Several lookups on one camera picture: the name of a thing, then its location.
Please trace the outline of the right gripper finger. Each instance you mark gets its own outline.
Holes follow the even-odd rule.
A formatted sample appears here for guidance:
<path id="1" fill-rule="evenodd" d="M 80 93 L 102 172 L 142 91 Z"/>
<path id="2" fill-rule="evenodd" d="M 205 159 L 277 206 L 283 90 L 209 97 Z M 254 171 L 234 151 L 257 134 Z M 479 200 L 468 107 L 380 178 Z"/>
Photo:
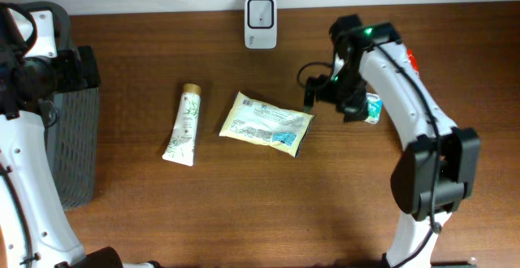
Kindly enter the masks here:
<path id="1" fill-rule="evenodd" d="M 314 107 L 315 85 L 316 84 L 317 84 L 317 79 L 315 77 L 309 77 L 305 83 L 303 108 L 304 108 L 304 112 L 307 114 L 309 114 Z"/>
<path id="2" fill-rule="evenodd" d="M 364 121 L 368 118 L 369 111 L 367 102 L 357 105 L 347 105 L 344 107 L 344 122 Z"/>

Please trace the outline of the teal tissue pack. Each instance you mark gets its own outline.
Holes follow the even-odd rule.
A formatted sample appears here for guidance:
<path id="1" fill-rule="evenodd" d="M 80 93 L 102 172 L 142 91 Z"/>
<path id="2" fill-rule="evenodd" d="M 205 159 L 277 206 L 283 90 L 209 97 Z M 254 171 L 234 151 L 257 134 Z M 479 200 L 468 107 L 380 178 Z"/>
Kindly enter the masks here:
<path id="1" fill-rule="evenodd" d="M 367 117 L 365 118 L 366 123 L 377 124 L 380 119 L 380 114 L 383 109 L 383 102 L 379 95 L 374 93 L 366 94 L 367 101 Z"/>

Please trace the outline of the yellow snack pouch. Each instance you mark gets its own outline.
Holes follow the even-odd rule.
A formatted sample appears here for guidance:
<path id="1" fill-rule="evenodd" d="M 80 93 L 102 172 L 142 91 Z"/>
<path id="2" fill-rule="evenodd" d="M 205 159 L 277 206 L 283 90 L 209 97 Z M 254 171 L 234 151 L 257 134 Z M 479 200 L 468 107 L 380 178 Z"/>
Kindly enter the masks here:
<path id="1" fill-rule="evenodd" d="M 265 145 L 296 158 L 314 116 L 236 94 L 219 136 Z"/>

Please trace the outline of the orange spaghetti packet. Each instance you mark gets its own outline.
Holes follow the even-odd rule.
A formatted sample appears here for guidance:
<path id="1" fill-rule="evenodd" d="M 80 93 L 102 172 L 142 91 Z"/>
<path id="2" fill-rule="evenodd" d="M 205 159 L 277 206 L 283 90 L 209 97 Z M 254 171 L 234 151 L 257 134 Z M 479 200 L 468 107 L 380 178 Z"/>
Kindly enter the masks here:
<path id="1" fill-rule="evenodd" d="M 417 76 L 419 76 L 419 68 L 418 68 L 418 63 L 417 63 L 417 60 L 414 56 L 414 53 L 411 49 L 408 49 L 407 50 L 407 57 L 408 57 L 408 60 L 411 64 L 411 67 L 414 69 L 415 73 Z"/>

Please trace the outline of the white green cosmetic tube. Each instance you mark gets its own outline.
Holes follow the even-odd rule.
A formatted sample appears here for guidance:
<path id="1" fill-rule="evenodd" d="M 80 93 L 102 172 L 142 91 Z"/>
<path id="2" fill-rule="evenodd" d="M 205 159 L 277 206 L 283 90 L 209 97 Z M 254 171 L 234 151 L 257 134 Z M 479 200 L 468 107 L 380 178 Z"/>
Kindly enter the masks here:
<path id="1" fill-rule="evenodd" d="M 193 166 L 202 89 L 196 84 L 185 84 L 172 128 L 171 138 L 162 159 Z"/>

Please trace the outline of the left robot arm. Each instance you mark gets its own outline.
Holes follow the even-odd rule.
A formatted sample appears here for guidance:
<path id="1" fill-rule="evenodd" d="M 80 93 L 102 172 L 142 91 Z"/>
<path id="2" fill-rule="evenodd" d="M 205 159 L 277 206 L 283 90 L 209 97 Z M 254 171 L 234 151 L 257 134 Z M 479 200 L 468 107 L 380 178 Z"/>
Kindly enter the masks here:
<path id="1" fill-rule="evenodd" d="M 1 232 L 9 267 L 123 267 L 112 247 L 86 253 L 67 221 L 46 152 L 40 104 L 100 86 L 94 53 L 72 41 L 53 2 L 1 5 Z"/>

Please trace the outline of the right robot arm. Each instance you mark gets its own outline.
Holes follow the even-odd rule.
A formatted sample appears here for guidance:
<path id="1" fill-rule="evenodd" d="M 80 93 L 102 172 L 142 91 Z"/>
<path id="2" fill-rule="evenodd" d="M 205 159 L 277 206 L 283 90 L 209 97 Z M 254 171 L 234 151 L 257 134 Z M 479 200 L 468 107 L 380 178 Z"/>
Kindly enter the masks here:
<path id="1" fill-rule="evenodd" d="M 394 26 L 365 25 L 358 15 L 338 18 L 328 75 L 300 83 L 304 110 L 328 102 L 346 123 L 369 114 L 368 88 L 382 100 L 403 149 L 391 178 L 400 209 L 391 247 L 377 267 L 430 267 L 443 226 L 471 196 L 481 140 L 460 129 L 437 105 Z"/>

